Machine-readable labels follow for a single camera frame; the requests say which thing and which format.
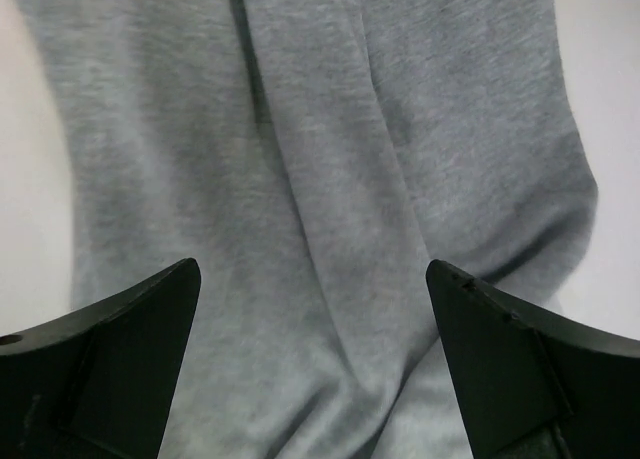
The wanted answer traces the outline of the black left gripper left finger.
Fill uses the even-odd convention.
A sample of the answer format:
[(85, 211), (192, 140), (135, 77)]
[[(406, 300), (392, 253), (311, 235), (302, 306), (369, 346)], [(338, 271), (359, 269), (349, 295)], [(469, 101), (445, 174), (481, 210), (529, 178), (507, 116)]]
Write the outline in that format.
[(198, 302), (184, 259), (1, 339), (4, 458), (155, 458)]

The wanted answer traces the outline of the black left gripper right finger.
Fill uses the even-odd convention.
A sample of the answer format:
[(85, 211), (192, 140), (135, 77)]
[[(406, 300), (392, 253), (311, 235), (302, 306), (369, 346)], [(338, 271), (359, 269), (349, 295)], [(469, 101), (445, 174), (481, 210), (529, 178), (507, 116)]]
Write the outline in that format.
[(474, 457), (638, 458), (638, 341), (444, 261), (426, 283)]

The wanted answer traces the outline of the grey tank top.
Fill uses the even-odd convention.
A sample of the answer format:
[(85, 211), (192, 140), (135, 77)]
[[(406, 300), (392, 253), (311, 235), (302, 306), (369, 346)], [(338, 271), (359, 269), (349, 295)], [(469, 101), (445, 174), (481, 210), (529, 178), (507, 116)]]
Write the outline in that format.
[(74, 303), (201, 269), (161, 456), (469, 457), (428, 263), (544, 303), (594, 222), (554, 0), (16, 2)]

